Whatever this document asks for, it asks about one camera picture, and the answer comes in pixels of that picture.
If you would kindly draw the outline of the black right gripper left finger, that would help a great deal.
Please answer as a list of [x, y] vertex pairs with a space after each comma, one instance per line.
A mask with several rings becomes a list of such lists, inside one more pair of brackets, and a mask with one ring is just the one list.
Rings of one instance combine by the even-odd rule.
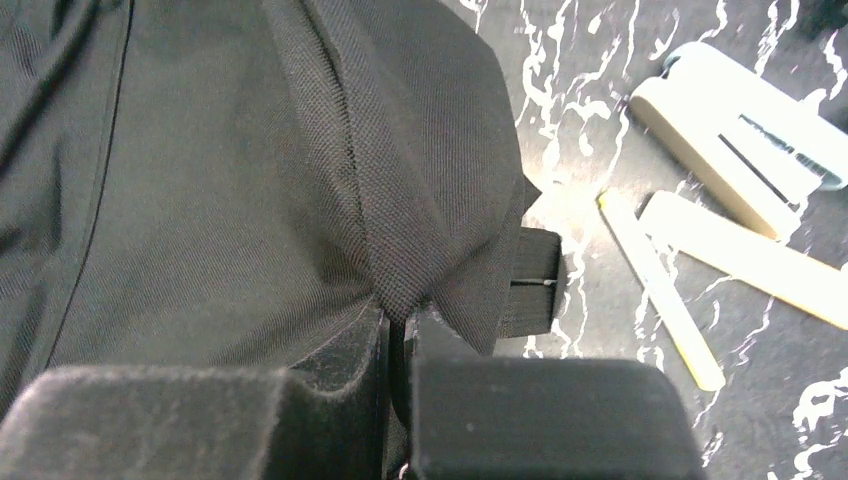
[[387, 326], [365, 311], [296, 369], [65, 367], [1, 427], [5, 479], [379, 479]]

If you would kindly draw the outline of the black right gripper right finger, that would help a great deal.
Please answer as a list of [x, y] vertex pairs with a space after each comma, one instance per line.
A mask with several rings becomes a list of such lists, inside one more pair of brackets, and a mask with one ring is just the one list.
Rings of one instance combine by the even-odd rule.
[[416, 479], [702, 479], [660, 370], [621, 359], [477, 354], [436, 311], [409, 322]]

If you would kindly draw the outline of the black backpack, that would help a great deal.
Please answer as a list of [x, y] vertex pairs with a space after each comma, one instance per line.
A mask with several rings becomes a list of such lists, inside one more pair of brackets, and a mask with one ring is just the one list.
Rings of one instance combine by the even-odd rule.
[[510, 99], [438, 1], [5, 1], [1, 406], [60, 365], [301, 362], [433, 303], [547, 332]]

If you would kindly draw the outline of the white yellow marker pen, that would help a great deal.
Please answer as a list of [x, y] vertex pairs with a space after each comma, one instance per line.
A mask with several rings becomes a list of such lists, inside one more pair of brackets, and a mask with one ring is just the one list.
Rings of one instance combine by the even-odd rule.
[[723, 388], [722, 369], [627, 201], [607, 190], [597, 204], [696, 385], [708, 392]]

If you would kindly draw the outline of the orange highlighter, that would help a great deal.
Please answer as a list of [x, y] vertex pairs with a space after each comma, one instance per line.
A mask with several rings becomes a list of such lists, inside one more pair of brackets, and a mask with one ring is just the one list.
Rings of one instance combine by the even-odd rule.
[[639, 221], [692, 258], [839, 329], [847, 328], [847, 275], [668, 191]]

